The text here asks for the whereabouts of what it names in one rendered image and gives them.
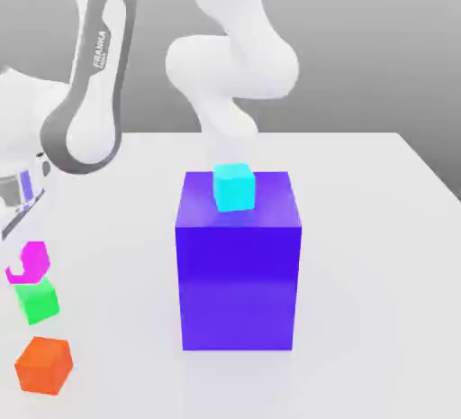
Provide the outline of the small cyan cube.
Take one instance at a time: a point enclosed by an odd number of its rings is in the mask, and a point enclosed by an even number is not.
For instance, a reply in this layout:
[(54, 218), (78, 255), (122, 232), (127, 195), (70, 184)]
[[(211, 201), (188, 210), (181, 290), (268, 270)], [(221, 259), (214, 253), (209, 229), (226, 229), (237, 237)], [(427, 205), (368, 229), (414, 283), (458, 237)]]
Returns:
[(219, 212), (251, 210), (256, 199), (255, 175), (246, 163), (215, 165), (212, 192)]

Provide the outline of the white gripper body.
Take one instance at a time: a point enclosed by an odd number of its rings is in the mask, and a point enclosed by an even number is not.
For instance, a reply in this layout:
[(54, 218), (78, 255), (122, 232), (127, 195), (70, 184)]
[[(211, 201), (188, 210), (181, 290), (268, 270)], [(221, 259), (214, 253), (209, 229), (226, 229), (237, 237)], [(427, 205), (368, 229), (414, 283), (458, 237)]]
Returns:
[(0, 197), (0, 244), (25, 240), (45, 222), (48, 214), (46, 190), (42, 189), (31, 202), (9, 207)]

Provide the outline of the large purple box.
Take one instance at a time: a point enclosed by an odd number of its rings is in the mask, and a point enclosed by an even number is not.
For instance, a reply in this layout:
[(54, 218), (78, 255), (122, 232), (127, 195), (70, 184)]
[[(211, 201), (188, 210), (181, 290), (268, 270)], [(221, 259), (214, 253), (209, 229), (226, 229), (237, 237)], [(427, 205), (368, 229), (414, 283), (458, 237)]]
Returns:
[(256, 174), (252, 210), (221, 213), (212, 174), (185, 175), (176, 225), (186, 351), (289, 351), (302, 222), (289, 175)]

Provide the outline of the small orange cube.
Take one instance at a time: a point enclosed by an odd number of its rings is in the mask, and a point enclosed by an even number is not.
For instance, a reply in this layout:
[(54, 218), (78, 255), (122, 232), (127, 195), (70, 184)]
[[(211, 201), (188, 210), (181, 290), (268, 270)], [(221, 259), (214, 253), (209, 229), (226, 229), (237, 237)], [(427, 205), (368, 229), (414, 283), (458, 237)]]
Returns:
[(14, 363), (22, 391), (56, 396), (73, 369), (67, 340), (34, 336)]

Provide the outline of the small magenta cube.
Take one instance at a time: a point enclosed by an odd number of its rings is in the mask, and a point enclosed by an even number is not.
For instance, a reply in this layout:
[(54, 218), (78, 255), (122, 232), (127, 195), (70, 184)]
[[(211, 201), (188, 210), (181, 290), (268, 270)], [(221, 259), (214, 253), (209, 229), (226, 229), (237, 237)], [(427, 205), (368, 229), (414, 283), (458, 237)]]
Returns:
[(50, 258), (44, 241), (28, 241), (20, 255), (23, 273), (14, 275), (9, 267), (5, 274), (13, 285), (37, 284), (50, 268)]

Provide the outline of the small green cube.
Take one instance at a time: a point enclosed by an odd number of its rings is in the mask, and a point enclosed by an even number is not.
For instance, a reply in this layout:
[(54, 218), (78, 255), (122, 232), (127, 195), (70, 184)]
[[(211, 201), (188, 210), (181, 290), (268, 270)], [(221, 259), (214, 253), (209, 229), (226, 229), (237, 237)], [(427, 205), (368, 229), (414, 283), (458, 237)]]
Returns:
[(15, 285), (14, 291), (28, 325), (40, 323), (60, 311), (56, 288), (47, 277), (36, 284)]

